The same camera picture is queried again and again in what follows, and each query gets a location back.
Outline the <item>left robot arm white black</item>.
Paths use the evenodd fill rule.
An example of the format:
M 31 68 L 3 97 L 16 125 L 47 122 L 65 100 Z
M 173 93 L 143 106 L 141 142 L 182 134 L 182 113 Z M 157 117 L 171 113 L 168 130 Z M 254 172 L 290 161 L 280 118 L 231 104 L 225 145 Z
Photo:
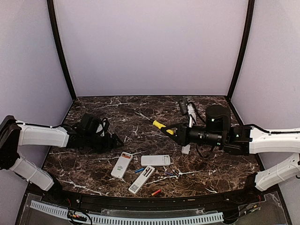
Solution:
M 107 118 L 99 119 L 91 114 L 84 114 L 81 121 L 72 126 L 26 123 L 8 115 L 0 124 L 0 168 L 13 171 L 27 182 L 48 192 L 48 197 L 55 204 L 63 204 L 66 201 L 66 193 L 60 190 L 61 184 L 49 173 L 26 160 L 18 153 L 18 148 L 20 146 L 90 148 L 102 153 L 122 147 L 123 141 L 115 133 L 109 133 L 109 126 Z

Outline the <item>white remote with buttons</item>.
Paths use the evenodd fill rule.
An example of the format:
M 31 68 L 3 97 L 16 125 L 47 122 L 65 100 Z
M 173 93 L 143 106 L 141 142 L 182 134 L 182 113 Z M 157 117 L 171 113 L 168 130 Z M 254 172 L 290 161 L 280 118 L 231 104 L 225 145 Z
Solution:
M 111 176 L 114 178 L 122 179 L 132 160 L 132 157 L 133 154 L 122 152 L 111 172 Z

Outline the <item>yellow handled screwdriver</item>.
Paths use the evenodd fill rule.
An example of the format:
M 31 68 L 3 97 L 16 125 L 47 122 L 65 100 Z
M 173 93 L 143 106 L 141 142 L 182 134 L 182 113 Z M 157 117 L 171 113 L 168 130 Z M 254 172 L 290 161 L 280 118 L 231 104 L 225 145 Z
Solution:
M 165 128 L 165 127 L 166 127 L 164 124 L 158 122 L 157 120 L 152 120 L 152 119 L 150 119 L 150 123 L 151 123 L 153 126 L 155 126 L 155 127 L 157 127 L 158 129 L 160 129 L 160 130 L 161 130 L 162 128 Z M 171 130 L 171 129 L 166 129 L 165 131 L 166 131 L 167 133 L 171 134 L 171 135 L 174 135 L 174 131 Z

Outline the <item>white remote with label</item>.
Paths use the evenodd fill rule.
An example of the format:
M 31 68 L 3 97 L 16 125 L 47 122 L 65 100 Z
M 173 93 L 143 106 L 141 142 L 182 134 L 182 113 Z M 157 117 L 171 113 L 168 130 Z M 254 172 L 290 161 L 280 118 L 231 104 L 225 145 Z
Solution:
M 148 165 L 134 181 L 134 183 L 128 188 L 129 192 L 136 194 L 142 186 L 148 181 L 150 176 L 154 173 L 155 168 Z

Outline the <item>red orange battery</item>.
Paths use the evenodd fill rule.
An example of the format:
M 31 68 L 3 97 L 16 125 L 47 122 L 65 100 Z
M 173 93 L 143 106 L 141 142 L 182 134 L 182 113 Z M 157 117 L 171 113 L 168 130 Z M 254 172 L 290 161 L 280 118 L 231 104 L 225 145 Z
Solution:
M 155 192 L 153 192 L 151 195 L 152 195 L 152 196 L 155 196 L 155 195 L 159 194 L 160 192 L 161 192 L 161 189 L 158 189 L 158 190 L 156 190 Z

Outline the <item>blue battery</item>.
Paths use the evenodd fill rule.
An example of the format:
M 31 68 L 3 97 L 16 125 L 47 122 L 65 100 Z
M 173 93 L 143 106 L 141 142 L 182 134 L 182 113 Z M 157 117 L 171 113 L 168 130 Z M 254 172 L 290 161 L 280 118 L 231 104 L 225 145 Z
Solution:
M 142 172 L 143 170 L 144 170 L 144 168 L 138 169 L 138 170 L 135 171 L 135 173 Z

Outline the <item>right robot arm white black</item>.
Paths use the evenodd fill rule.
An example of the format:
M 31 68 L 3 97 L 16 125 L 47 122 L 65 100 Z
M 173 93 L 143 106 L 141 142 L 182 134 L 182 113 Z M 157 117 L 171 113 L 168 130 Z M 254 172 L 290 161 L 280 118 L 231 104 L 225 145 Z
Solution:
M 265 130 L 255 124 L 231 126 L 231 111 L 221 105 L 205 110 L 205 126 L 179 123 L 161 127 L 161 131 L 178 145 L 191 143 L 219 147 L 230 155 L 248 156 L 265 152 L 290 152 L 292 155 L 275 166 L 249 175 L 239 199 L 250 203 L 257 190 L 268 188 L 300 174 L 300 130 Z

